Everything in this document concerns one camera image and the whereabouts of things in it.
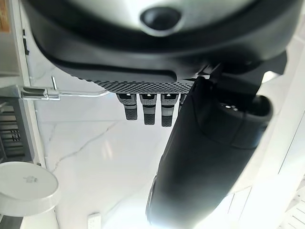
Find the wall outlet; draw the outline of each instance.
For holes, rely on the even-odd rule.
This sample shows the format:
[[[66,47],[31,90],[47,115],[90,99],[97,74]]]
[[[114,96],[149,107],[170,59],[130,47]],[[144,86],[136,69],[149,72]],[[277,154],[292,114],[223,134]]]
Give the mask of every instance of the wall outlet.
[[[102,229],[102,216],[100,213],[88,215],[88,229]]]

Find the marble vein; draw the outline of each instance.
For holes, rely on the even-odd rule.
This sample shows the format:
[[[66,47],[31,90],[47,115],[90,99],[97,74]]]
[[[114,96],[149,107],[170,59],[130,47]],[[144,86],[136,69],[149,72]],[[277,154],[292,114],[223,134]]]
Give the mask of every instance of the marble vein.
[[[82,145],[77,151],[74,151],[66,156],[63,156],[62,158],[60,158],[58,160],[58,162],[56,162],[55,167],[53,170],[51,170],[52,173],[54,173],[56,171],[56,169],[58,168],[59,164],[66,160],[69,157],[73,157],[76,156],[79,152],[81,152],[86,146],[88,146],[90,143],[94,142],[95,140],[99,139],[100,137],[102,137],[105,133],[107,133],[109,130],[111,130],[112,128],[114,128],[119,122],[116,122],[114,124],[112,124],[111,126],[109,126],[104,132],[102,132],[101,134],[95,136],[94,138],[90,139],[89,141],[87,141],[84,145]]]
[[[31,84],[34,85],[38,80],[42,79],[47,73],[51,73],[55,69],[56,69],[56,67],[54,65],[52,67],[50,67],[49,69],[48,68],[45,69],[40,76],[32,78]]]

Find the metal bracket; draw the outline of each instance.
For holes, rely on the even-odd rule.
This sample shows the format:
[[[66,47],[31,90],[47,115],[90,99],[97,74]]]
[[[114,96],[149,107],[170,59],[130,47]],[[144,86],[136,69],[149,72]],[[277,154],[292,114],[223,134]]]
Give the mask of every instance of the metal bracket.
[[[22,100],[60,100],[62,96],[72,97],[101,97],[109,92],[102,90],[98,92],[62,91],[57,88],[55,77],[51,77],[53,87],[26,87],[13,85],[0,88],[0,97],[19,98]]]

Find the white marble floor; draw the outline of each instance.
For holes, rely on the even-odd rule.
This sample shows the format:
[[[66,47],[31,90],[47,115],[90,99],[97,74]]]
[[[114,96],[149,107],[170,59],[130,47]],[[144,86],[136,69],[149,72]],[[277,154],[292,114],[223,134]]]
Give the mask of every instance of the white marble floor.
[[[214,213],[238,220],[251,190],[294,78],[304,48],[303,21],[288,47],[285,75],[262,85],[259,94],[274,104],[274,118],[263,140],[232,193]],[[27,28],[28,66],[33,86],[51,86],[51,76],[64,90],[94,92],[101,88],[71,77],[51,64],[36,47]],[[62,200],[57,206],[61,229],[84,229],[87,216],[102,214],[105,229],[150,228],[145,205],[171,128],[161,127],[160,104],[156,124],[126,121],[123,106],[114,94],[100,98],[62,98],[35,103],[47,168],[59,180]]]

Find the metal rod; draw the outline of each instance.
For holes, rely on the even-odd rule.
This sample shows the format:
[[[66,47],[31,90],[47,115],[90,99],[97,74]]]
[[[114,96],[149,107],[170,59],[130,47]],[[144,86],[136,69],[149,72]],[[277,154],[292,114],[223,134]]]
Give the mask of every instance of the metal rod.
[[[56,85],[55,77],[51,76],[51,80],[52,80],[52,84],[53,84],[53,89],[56,91],[57,90],[57,85]]]
[[[102,90],[99,92],[73,92],[73,91],[59,91],[60,96],[74,96],[74,97],[102,97],[107,95],[109,92],[107,90]]]

